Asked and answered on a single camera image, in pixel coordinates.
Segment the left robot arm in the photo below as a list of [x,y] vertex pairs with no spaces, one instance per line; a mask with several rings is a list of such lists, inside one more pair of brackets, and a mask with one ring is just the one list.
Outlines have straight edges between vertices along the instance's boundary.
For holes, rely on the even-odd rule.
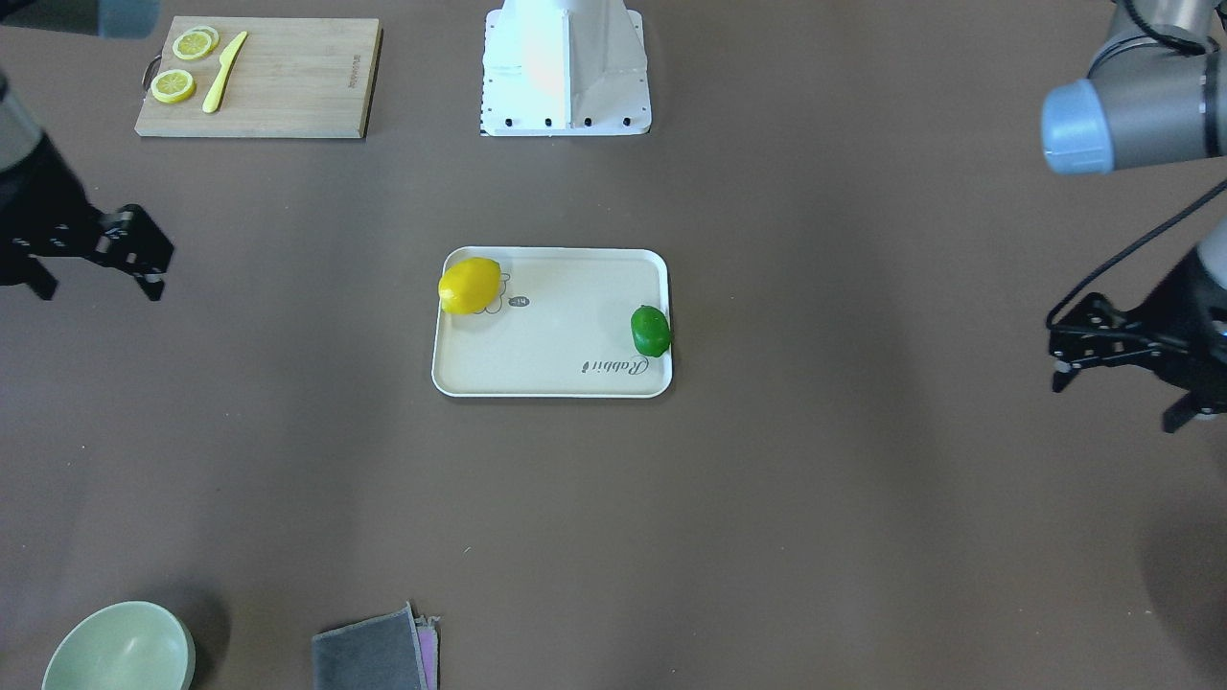
[[[1119,1],[1085,79],[1048,93],[1040,139],[1049,169],[1109,174],[1214,160],[1226,146],[1222,1]],[[1045,317],[1052,388],[1079,373],[1134,366],[1182,390],[1163,413],[1173,433],[1226,410],[1226,235],[1198,241],[1135,309],[1117,309],[1090,279]]]

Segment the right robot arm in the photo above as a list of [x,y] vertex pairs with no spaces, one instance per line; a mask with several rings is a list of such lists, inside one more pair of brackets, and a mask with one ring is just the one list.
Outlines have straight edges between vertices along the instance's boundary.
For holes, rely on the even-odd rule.
[[[61,34],[140,39],[158,1],[5,1],[2,23]],[[134,279],[150,301],[164,292],[174,246],[148,211],[128,204],[102,212],[42,122],[1,75],[1,284],[52,300],[58,280],[45,258],[80,258]]]

